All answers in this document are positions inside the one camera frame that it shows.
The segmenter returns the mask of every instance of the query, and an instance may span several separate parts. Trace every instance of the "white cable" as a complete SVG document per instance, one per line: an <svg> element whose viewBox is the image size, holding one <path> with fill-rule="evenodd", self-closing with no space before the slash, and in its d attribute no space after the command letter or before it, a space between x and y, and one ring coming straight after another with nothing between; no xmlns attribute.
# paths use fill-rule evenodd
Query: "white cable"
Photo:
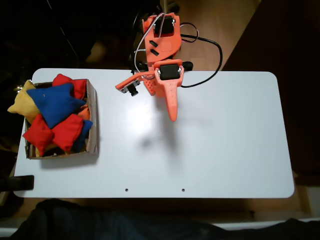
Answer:
<svg viewBox="0 0 320 240"><path fill-rule="evenodd" d="M151 28L154 26L155 22L161 17L165 15L164 12L160 13L158 16L155 17L155 19L152 21L152 23L150 24L150 26L148 27L148 29L145 31L143 37L141 38L139 44L138 44L138 47L136 48L136 51L135 51L135 54L134 54L134 66L135 66L135 69L140 73L138 67L137 67L137 62L136 62L136 59L137 59L137 53L139 52L139 48L140 48L140 45L142 44L142 42L144 41L144 39L146 38L146 36L148 35L148 33L150 32Z"/></svg>
<svg viewBox="0 0 320 240"><path fill-rule="evenodd" d="M160 30L159 30L159 38L161 37L162 27L164 26L164 22L165 22L165 16L163 16L162 19L161 19L161 25L160 25Z"/></svg>
<svg viewBox="0 0 320 240"><path fill-rule="evenodd" d="M145 52L146 50L145 49L138 49L137 51L134 51L134 52Z"/></svg>

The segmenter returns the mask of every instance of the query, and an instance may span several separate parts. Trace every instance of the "dark fabric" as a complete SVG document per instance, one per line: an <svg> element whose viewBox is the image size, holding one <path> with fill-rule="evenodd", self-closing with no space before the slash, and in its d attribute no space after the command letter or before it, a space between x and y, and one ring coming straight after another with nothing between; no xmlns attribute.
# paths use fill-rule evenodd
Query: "dark fabric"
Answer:
<svg viewBox="0 0 320 240"><path fill-rule="evenodd" d="M316 240L320 222L289 219L262 229L227 231L207 223L109 212L57 199L40 202L12 240Z"/></svg>

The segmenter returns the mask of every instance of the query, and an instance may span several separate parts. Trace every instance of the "black cable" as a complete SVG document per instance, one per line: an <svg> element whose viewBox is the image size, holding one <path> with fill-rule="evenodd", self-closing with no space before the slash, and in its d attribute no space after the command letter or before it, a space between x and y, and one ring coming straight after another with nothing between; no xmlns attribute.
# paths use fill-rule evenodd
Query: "black cable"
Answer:
<svg viewBox="0 0 320 240"><path fill-rule="evenodd" d="M181 27L183 27L183 26L187 26L187 25L190 25L190 26L192 26L192 27L194 27L194 29L195 29L195 31L196 31L196 38L193 40L193 41L189 41L189 40L187 40L187 39L182 39L183 41L185 41L185 42L187 42L187 43L194 43L195 41L197 41L197 39L198 39L198 37L199 37L199 30L198 30L198 28L195 26L195 25L193 25L191 22L182 22L182 23L180 23L180 28Z"/></svg>
<svg viewBox="0 0 320 240"><path fill-rule="evenodd" d="M192 35L187 35L187 34L181 34L181 37L183 38L190 38L190 39L198 39L200 41L204 41L204 42L207 42L207 43L210 43L210 44L213 44L215 45L218 49L219 49L219 53L220 53L220 61L219 61L219 65L217 67L217 69L215 70L215 72L210 76L208 77L206 80L203 80L201 82L198 82L198 83L195 83L195 84L192 84L192 85L188 85L188 86L183 86L181 85L182 88L192 88L192 87L195 87L195 86L198 86L200 84L204 84L205 82L209 81L210 79L212 79L217 73L218 71L220 70L221 66L222 66L222 59L223 59L223 53L222 53L222 49L221 49L221 46L215 42L215 41L212 41L210 39L206 39L206 38L203 38L203 37L196 37L196 36L192 36Z"/></svg>

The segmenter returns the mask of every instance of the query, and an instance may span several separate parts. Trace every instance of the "wooden surface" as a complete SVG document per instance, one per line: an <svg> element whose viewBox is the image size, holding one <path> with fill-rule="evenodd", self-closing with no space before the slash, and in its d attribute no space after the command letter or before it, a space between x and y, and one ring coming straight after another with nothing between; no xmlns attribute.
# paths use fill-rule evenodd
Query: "wooden surface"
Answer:
<svg viewBox="0 0 320 240"><path fill-rule="evenodd" d="M200 36L218 42L223 50L223 64L227 61L257 7L256 0L178 0L180 20L191 22ZM185 26L184 34L195 34ZM182 43L177 55L192 61L194 70L214 70L219 63L219 52L209 43ZM229 213L249 211L308 211L304 204L304 187L296 188L287 199L65 199L84 206L112 210L142 212ZM43 198L26 198L16 216L28 216Z"/></svg>

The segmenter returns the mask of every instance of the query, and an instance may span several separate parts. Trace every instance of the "cable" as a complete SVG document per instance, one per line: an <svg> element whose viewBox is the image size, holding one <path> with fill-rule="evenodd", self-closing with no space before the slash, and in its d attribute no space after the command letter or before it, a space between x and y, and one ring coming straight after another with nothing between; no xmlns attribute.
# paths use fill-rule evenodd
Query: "cable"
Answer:
<svg viewBox="0 0 320 240"><path fill-rule="evenodd" d="M134 54L134 66L135 66L135 69L140 73L140 70L138 69L137 67L137 53L138 53L138 50L140 48L140 45L142 44L142 42L144 41L144 39L146 38L146 36L148 35L148 33L150 32L151 28L154 26L155 22L161 17L165 15L164 12L160 13L158 16L155 17L155 19L152 21L152 23L150 24L150 26L148 27L148 29L145 31L143 37L141 38L139 44L138 44L138 47L136 48L136 51L135 51L135 54Z"/></svg>
<svg viewBox="0 0 320 240"><path fill-rule="evenodd" d="M51 11L53 12L54 10L52 9L52 7L51 7L51 5L50 5L49 0L46 0L46 2L48 3ZM65 35L65 32L63 31L62 27L59 26L59 28L61 29L62 34L64 35L66 41L68 42L69 46L71 47L71 49L72 49L72 51L73 51L73 53L74 53L74 55L75 55L75 57L76 57L76 68L78 68L78 66L79 66L79 57L78 57L78 54L77 54L77 52L75 51L75 49L74 49L74 47L72 46L72 44L70 43L70 41L69 41L69 39L67 38L67 36Z"/></svg>
<svg viewBox="0 0 320 240"><path fill-rule="evenodd" d="M187 34L181 34L181 37L184 37L184 38L190 38L190 39L198 39L200 41L204 41L204 42L207 42L207 43L210 43L210 44L213 44L215 45L218 49L219 49L219 53L220 53L220 61L219 61L219 65L217 67L217 69L215 70L215 72L210 76L208 77L206 80L203 80L201 82L198 82L198 83L195 83L195 84L192 84L192 85L188 85L188 86L183 86L181 85L182 88L192 88L192 87L195 87L195 86L198 86L200 84L203 84L207 81L209 81L210 79L212 79L217 73L218 71L220 70L221 66L222 66L222 59L223 59L223 53L222 53L222 49L221 49L221 46L215 42L215 41L212 41L210 39L206 39L206 38L203 38L203 37L196 37L196 36L192 36L192 35L187 35Z"/></svg>
<svg viewBox="0 0 320 240"><path fill-rule="evenodd" d="M193 25L191 22L182 22L182 23L180 23L180 28L183 27L183 26L188 26L188 25L194 27L194 29L196 30L196 39L193 40L193 41L189 41L189 40L186 40L186 39L182 39L182 42L185 42L185 43L194 43L195 41L197 41L197 39L198 39L198 37L199 37L199 30L198 30L198 28L197 28L195 25Z"/></svg>
<svg viewBox="0 0 320 240"><path fill-rule="evenodd" d="M162 27L164 26L164 22L165 22L165 16L163 16L162 19L161 19L161 25L160 25L160 31L159 31L159 38L161 37Z"/></svg>
<svg viewBox="0 0 320 240"><path fill-rule="evenodd" d="M146 50L145 49L138 49L137 51L134 51L134 53L136 52L145 52Z"/></svg>

